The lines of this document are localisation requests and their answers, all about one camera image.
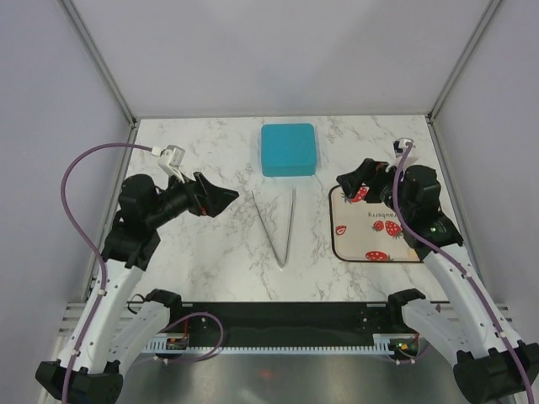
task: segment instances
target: black border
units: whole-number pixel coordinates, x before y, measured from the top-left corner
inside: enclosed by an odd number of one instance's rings
[[[419,261],[357,261],[353,259],[344,259],[341,258],[337,252],[335,251],[335,235],[334,235],[334,216],[333,216],[333,206],[331,204],[331,193],[336,189],[340,188],[338,185],[335,185],[333,188],[329,190],[328,193],[328,199],[329,199],[329,232],[331,233],[331,249],[334,252],[334,256],[340,259],[341,261],[344,261],[346,263],[423,263],[422,259],[419,259]]]

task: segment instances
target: red strawberry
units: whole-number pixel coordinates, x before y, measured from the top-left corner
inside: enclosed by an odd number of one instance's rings
[[[344,195],[342,192],[341,194],[343,195],[344,202],[348,202],[349,204],[355,204],[356,202],[360,202],[361,200],[363,200],[363,198],[365,198],[365,195],[367,195],[367,192],[369,192],[369,189],[367,187],[361,187],[358,193],[352,199],[346,198],[346,195]]]
[[[403,235],[403,229],[394,221],[386,221],[386,231],[393,238],[399,238]]]
[[[391,257],[382,251],[369,251],[365,254],[365,258],[369,261],[392,261]]]
[[[337,226],[337,227],[335,227],[335,234],[337,236],[342,236],[345,231],[346,231],[346,226]]]
[[[383,221],[375,221],[374,225],[372,225],[372,230],[374,230],[374,231],[382,231],[382,230],[384,230],[384,222]]]

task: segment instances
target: white marble tabletop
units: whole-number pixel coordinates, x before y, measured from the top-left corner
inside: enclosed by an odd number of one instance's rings
[[[296,122],[315,127],[316,175],[264,177],[260,128],[267,123]],[[336,176],[357,168],[366,157],[392,159],[392,141],[399,137],[414,139],[417,163],[436,168],[444,185],[423,116],[143,120],[136,143],[184,148],[185,174],[201,171],[213,184],[236,189],[240,197],[215,219],[185,213],[163,226],[161,244],[135,293],[166,289],[186,301],[374,301],[416,287],[431,300],[446,300],[421,263],[346,263],[331,248],[328,192],[336,185]],[[127,175],[134,173],[147,173],[166,188],[166,174],[147,152],[133,151]],[[262,193],[291,186],[297,189],[296,212],[290,257],[281,269],[251,190]],[[267,208],[269,201],[261,199]],[[454,219],[445,187],[441,202]],[[280,229],[280,234],[279,241],[286,229]]]

